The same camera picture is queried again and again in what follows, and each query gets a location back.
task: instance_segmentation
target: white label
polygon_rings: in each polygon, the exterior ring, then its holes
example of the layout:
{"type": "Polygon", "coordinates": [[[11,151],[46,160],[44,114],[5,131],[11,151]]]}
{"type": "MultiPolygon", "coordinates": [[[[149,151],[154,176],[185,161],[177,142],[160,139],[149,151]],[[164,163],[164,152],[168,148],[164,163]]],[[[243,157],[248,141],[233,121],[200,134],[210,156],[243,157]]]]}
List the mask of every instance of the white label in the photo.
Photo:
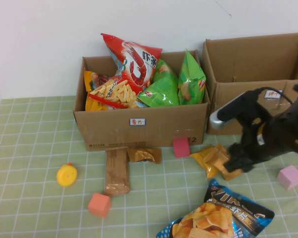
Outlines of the white label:
{"type": "Polygon", "coordinates": [[[267,90],[265,93],[264,98],[266,99],[280,99],[281,95],[273,90],[267,90]]]}
{"type": "Polygon", "coordinates": [[[257,135],[257,142],[259,145],[265,144],[263,134],[257,135]]]}
{"type": "Polygon", "coordinates": [[[146,118],[130,118],[129,125],[146,125],[146,118]]]}

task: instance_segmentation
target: white wall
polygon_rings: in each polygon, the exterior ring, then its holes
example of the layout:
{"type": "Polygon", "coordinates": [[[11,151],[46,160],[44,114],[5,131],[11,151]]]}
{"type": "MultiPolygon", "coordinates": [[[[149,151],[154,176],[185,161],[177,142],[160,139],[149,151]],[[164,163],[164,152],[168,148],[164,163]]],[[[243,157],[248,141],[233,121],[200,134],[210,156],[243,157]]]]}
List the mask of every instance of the white wall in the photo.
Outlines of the white wall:
{"type": "Polygon", "coordinates": [[[74,95],[100,33],[165,51],[298,32],[298,0],[0,0],[0,98],[74,95]]]}

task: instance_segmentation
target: open cardboard box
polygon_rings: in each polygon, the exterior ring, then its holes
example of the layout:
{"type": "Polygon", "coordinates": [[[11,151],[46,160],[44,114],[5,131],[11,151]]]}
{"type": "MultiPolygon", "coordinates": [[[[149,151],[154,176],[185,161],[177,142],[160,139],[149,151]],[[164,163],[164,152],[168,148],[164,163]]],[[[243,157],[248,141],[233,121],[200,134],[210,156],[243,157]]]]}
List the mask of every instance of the open cardboard box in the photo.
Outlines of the open cardboard box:
{"type": "MultiPolygon", "coordinates": [[[[210,113],[247,90],[273,87],[282,90],[292,101],[298,93],[298,33],[206,40],[202,51],[202,69],[211,99],[210,113]]],[[[278,94],[263,91],[258,102],[276,115],[289,107],[278,94]]],[[[208,124],[209,134],[240,134],[242,127],[234,120],[218,131],[208,124]]]]}
{"type": "MultiPolygon", "coordinates": [[[[190,53],[200,63],[198,52],[190,53]]],[[[170,52],[162,53],[160,58],[179,75],[184,55],[185,52],[170,52]]],[[[197,105],[85,112],[84,70],[113,76],[117,67],[110,56],[82,59],[74,117],[88,151],[119,146],[172,146],[172,140],[181,137],[188,137],[190,145],[202,143],[210,102],[206,90],[203,103],[197,105]]]]}

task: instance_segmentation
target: orange cube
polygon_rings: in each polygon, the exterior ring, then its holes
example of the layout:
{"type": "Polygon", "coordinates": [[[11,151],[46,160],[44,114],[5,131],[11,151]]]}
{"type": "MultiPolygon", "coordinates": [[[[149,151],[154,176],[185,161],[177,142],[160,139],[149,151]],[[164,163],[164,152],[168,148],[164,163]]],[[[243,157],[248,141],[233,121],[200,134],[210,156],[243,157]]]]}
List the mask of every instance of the orange cube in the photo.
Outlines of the orange cube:
{"type": "Polygon", "coordinates": [[[93,197],[91,198],[88,204],[88,209],[91,214],[103,218],[107,216],[110,207],[110,197],[103,194],[99,194],[97,192],[94,193],[93,197]]]}

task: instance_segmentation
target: yellow rubber duck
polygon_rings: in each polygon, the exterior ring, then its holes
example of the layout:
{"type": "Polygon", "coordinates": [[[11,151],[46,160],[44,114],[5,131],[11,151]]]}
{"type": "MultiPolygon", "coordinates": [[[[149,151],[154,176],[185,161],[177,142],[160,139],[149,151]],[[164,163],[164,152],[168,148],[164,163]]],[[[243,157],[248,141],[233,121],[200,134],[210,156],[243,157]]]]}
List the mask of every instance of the yellow rubber duck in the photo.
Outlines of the yellow rubber duck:
{"type": "Polygon", "coordinates": [[[67,163],[66,165],[62,165],[59,169],[56,178],[58,180],[59,185],[61,186],[70,186],[77,179],[77,169],[72,166],[71,163],[67,163]]]}

